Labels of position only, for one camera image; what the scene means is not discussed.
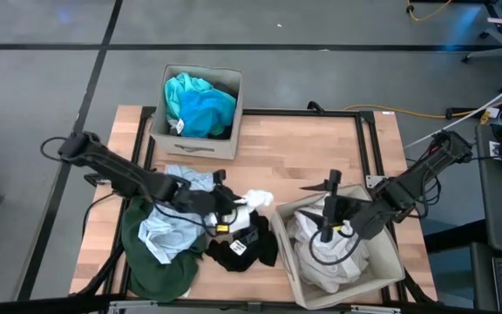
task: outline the black floor stripe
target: black floor stripe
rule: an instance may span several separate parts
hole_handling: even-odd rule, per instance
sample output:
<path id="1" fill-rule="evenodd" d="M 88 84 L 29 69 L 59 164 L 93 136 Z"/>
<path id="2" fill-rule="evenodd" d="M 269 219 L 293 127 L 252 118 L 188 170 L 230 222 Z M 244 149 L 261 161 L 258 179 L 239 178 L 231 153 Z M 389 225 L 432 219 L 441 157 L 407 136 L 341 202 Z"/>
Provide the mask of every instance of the black floor stripe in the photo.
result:
<path id="1" fill-rule="evenodd" d="M 113 30 L 115 29 L 115 25 L 118 20 L 119 11 L 121 10 L 121 4 L 123 0 L 116 0 L 115 5 L 113 6 L 112 15 L 110 17 L 110 22 L 105 31 L 104 39 L 102 40 L 102 45 L 107 45 L 110 43 L 112 39 Z M 78 117 L 73 125 L 73 132 L 80 132 L 83 130 L 86 122 L 86 116 L 88 115 L 88 110 L 90 109 L 92 97 L 94 96 L 94 91 L 96 90 L 96 85 L 98 84 L 98 78 L 100 76 L 100 72 L 102 71 L 102 65 L 104 64 L 106 50 L 101 50 L 98 52 L 98 56 L 96 57 L 95 65 L 92 69 L 91 77 L 88 81 L 88 86 L 86 87 L 86 93 L 83 98 L 83 103 L 81 104 L 80 109 L 78 110 Z M 61 199 L 63 197 L 63 193 L 65 191 L 65 186 L 67 184 L 67 179 L 69 177 L 69 173 L 71 171 L 71 166 L 61 163 L 59 165 L 58 174 L 56 176 L 56 180 L 52 186 L 49 199 L 46 202 L 44 220 L 42 222 L 42 227 L 38 233 L 38 237 L 36 240 L 36 245 L 32 250 L 30 261 L 27 266 L 26 271 L 24 272 L 24 279 L 21 283 L 17 294 L 17 301 L 26 301 L 31 298 L 32 290 L 34 289 L 34 285 L 36 283 L 36 278 L 38 272 L 40 271 L 40 266 L 44 259 L 44 252 L 48 245 L 48 241 L 51 236 L 51 229 L 53 228 L 53 224 L 58 216 L 59 204 L 61 203 Z"/>
<path id="2" fill-rule="evenodd" d="M 0 44 L 20 51 L 485 51 L 499 45 L 476 44 Z"/>

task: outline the cardboard box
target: cardboard box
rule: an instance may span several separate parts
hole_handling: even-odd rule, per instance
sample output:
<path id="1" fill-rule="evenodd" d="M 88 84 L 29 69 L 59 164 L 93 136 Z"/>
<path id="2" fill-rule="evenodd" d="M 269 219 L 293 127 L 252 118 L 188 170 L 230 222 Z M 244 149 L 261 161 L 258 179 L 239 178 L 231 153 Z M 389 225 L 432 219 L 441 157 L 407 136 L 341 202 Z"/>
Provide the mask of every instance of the cardboard box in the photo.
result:
<path id="1" fill-rule="evenodd" d="M 369 194 L 361 185 L 339 188 L 338 194 L 362 200 L 370 199 Z M 276 208 L 270 219 L 284 267 L 288 272 L 288 280 L 294 292 L 295 302 L 308 310 L 322 309 L 342 303 L 349 297 L 379 290 L 404 279 L 404 267 L 400 263 L 397 246 L 385 228 L 373 239 L 364 240 L 370 253 L 369 266 L 354 283 L 341 284 L 337 293 L 330 294 L 316 285 L 302 282 L 294 260 L 292 244 L 295 240 L 288 238 L 286 223 L 294 216 L 294 212 L 298 208 L 305 207 L 324 196 L 324 193 L 312 195 L 299 201 L 281 205 Z"/>
<path id="2" fill-rule="evenodd" d="M 205 79 L 214 85 L 223 83 L 238 93 L 235 104 L 232 135 L 229 140 L 195 139 L 169 135 L 170 125 L 166 121 L 166 99 L 164 98 L 164 84 L 172 77 L 187 72 L 194 78 Z M 197 65 L 167 65 L 160 85 L 160 98 L 150 134 L 156 140 L 159 149 L 169 154 L 183 154 L 208 158 L 232 160 L 235 158 L 237 142 L 240 135 L 241 115 L 243 114 L 241 94 L 241 72 L 226 68 L 211 68 Z"/>

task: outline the black desk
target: black desk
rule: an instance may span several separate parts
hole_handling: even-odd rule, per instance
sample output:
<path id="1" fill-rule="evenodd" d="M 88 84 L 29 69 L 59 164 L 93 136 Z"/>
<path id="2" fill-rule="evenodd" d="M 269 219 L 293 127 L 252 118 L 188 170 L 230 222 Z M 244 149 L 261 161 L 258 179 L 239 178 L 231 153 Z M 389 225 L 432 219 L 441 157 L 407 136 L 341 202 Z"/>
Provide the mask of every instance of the black desk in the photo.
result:
<path id="1" fill-rule="evenodd" d="M 479 156 L 489 156 L 489 142 L 497 141 L 490 126 L 476 127 Z M 502 251 L 502 165 L 500 160 L 480 160 L 479 174 L 484 196 L 485 219 L 427 235 L 428 253 L 464 247 L 471 242 L 489 243 Z"/>

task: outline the yellow cable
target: yellow cable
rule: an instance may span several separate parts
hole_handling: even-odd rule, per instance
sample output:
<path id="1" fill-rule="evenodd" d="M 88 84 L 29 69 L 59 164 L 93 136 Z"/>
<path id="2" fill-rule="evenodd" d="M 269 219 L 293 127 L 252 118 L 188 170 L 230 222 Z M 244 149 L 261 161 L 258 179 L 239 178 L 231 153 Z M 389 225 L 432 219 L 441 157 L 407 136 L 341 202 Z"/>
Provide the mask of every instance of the yellow cable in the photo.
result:
<path id="1" fill-rule="evenodd" d="M 491 105 L 491 107 L 501 106 L 501 105 L 502 105 L 502 101 L 499 101 L 498 103 Z M 350 110 L 353 108 L 379 108 L 379 109 L 394 111 L 397 113 L 406 113 L 406 114 L 410 114 L 410 115 L 417 116 L 417 117 L 423 117 L 423 118 L 446 119 L 446 117 L 444 115 L 416 113 L 416 112 L 413 112 L 410 110 L 404 110 L 404 109 L 398 109 L 398 108 L 393 108 L 393 107 L 389 107 L 389 106 L 380 106 L 380 105 L 353 105 L 353 106 L 347 106 L 343 110 L 346 111 L 346 110 Z M 473 113 L 473 112 L 474 111 L 471 110 L 471 111 L 463 112 L 463 113 L 454 113 L 454 114 L 452 114 L 452 116 L 453 117 L 461 117 L 463 115 Z"/>
<path id="2" fill-rule="evenodd" d="M 449 0 L 447 1 L 445 4 L 441 5 L 438 9 L 436 9 L 433 13 L 431 13 L 430 15 L 428 16 L 425 16 L 425 17 L 416 17 L 414 16 L 414 7 L 413 5 L 410 4 L 410 0 L 406 0 L 406 2 L 408 3 L 408 7 L 406 8 L 406 10 L 408 11 L 408 13 L 410 13 L 410 16 L 411 18 L 414 19 L 414 21 L 416 22 L 421 22 L 421 21 L 424 21 L 434 15 L 436 15 L 437 13 L 439 13 L 442 9 L 444 9 L 445 6 L 447 6 L 448 4 L 450 4 L 452 2 L 452 0 Z"/>

